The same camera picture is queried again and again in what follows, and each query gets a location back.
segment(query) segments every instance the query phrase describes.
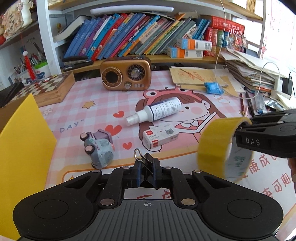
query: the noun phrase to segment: gray ribbed panel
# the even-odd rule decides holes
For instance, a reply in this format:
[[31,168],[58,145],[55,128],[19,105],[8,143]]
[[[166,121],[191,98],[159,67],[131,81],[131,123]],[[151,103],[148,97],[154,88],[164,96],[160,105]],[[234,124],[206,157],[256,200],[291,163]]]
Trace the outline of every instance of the gray ribbed panel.
[[[123,200],[102,210],[83,232],[65,241],[230,241],[211,231],[193,210],[173,200]],[[272,236],[264,241],[276,241]]]

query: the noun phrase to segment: yellow star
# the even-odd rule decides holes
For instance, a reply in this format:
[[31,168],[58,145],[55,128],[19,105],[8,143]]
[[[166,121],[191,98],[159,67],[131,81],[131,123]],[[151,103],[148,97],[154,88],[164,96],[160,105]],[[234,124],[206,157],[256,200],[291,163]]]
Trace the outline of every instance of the yellow star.
[[92,100],[92,101],[89,101],[89,102],[85,102],[84,103],[84,106],[82,107],[82,108],[87,108],[87,109],[89,109],[90,107],[92,107],[92,106],[94,106],[95,105],[95,103],[94,103],[94,101]]

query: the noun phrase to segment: yellow tape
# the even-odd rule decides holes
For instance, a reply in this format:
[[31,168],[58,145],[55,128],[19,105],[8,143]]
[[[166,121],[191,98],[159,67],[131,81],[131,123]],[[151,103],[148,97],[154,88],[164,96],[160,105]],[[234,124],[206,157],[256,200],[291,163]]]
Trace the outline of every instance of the yellow tape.
[[234,133],[243,122],[252,124],[249,118],[238,117],[216,119],[207,126],[197,151],[200,170],[231,182],[241,179],[253,154],[250,150],[236,146]]

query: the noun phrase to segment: bottle label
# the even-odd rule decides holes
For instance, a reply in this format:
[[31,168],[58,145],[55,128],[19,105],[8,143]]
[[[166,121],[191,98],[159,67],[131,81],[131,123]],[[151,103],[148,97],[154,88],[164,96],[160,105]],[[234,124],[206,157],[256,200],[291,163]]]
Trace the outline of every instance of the bottle label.
[[181,101],[177,97],[173,97],[148,106],[153,113],[153,120],[155,121],[177,113],[181,109],[181,105]]

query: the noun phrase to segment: radio knob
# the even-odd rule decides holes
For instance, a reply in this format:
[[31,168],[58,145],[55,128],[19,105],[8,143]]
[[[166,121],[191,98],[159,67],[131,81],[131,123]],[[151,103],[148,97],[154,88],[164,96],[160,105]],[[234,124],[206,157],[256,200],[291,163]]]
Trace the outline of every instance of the radio knob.
[[131,83],[130,83],[130,82],[125,82],[125,83],[124,83],[124,87],[125,87],[126,89],[130,89],[130,88],[131,88]]
[[133,79],[139,78],[140,74],[141,74],[141,71],[139,69],[137,69],[137,68],[134,68],[131,71],[131,77]]

